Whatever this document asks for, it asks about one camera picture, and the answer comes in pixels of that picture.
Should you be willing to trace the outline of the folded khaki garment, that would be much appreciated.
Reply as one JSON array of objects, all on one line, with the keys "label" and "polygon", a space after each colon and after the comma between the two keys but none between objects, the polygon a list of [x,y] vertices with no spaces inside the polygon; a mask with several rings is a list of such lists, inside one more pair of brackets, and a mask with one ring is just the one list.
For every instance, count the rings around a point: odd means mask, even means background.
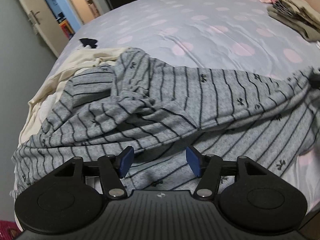
[{"label": "folded khaki garment", "polygon": [[268,15],[298,32],[308,42],[319,41],[319,12],[305,0],[276,0]]}]

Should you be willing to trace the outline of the polka dot bed sheet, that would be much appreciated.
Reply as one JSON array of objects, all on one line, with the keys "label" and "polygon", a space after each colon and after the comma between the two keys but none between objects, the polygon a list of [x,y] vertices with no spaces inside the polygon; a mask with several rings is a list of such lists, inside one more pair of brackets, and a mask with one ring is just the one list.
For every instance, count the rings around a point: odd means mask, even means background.
[{"label": "polka dot bed sheet", "polygon": [[[84,25],[55,62],[51,74],[76,50],[81,38],[98,48],[137,47],[171,66],[196,68],[214,80],[228,80],[229,90],[261,79],[277,81],[319,67],[319,49],[272,19],[258,0],[138,0]],[[309,210],[319,207],[319,109],[303,107],[250,131],[199,133],[191,137],[202,153],[226,160],[245,155],[299,189]]]}]

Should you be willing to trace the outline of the cream white garment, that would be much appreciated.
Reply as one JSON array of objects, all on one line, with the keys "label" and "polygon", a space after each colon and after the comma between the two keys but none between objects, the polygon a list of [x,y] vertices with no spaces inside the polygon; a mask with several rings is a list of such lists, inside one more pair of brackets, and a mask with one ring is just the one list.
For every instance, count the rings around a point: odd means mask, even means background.
[{"label": "cream white garment", "polygon": [[53,109],[53,105],[60,100],[64,87],[71,77],[103,64],[114,66],[117,58],[125,50],[127,50],[126,47],[82,48],[72,52],[28,102],[29,112],[20,131],[18,145],[26,142],[31,135],[38,133],[43,121]]}]

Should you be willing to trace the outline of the small dark cloth item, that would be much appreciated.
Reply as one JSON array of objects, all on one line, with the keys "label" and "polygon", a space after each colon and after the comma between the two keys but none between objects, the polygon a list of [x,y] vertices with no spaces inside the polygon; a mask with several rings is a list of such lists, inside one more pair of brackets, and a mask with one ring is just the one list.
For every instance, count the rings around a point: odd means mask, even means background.
[{"label": "small dark cloth item", "polygon": [[92,38],[81,38],[79,40],[84,48],[89,47],[91,49],[97,48],[97,40]]}]

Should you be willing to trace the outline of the open white door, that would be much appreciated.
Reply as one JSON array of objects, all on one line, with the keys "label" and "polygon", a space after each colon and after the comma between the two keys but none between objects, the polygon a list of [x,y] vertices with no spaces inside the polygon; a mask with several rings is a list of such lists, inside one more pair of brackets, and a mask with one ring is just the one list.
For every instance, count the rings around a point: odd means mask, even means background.
[{"label": "open white door", "polygon": [[35,31],[43,38],[55,56],[60,56],[70,38],[61,28],[66,20],[76,32],[82,22],[70,0],[19,0]]}]

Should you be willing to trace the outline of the grey striped bow shirt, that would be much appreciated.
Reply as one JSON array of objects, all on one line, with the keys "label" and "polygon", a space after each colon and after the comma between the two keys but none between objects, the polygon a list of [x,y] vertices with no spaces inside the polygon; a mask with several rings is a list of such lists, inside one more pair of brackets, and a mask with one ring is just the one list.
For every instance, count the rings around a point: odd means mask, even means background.
[{"label": "grey striped bow shirt", "polygon": [[18,146],[16,198],[73,157],[135,160],[128,191],[195,189],[185,149],[246,156],[278,176],[319,139],[319,70],[283,80],[239,70],[173,67],[138,48],[69,79],[40,128]]}]

